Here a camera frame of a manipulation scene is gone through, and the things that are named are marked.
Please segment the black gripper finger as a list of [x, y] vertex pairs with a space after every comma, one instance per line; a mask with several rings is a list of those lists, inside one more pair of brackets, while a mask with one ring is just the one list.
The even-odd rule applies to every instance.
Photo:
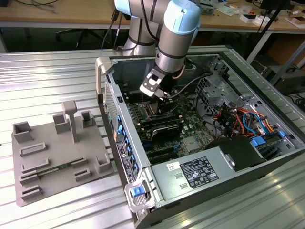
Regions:
[[161, 89], [157, 89], [154, 95], [159, 99], [159, 101], [157, 102], [157, 114], [163, 115], [165, 113], [168, 113], [171, 109], [171, 103], [167, 96], [168, 93]]

